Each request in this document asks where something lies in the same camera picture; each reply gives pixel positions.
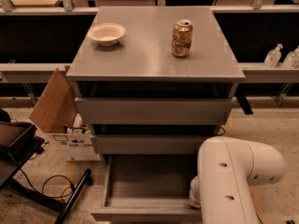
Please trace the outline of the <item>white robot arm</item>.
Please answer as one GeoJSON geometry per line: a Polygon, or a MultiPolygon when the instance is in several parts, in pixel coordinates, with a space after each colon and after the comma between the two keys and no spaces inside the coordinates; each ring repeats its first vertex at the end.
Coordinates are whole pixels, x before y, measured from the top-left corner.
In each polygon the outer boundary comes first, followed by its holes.
{"type": "Polygon", "coordinates": [[[214,136],[199,148],[197,172],[189,199],[203,224],[260,224],[249,188],[277,183],[286,162],[267,144],[214,136]]]}

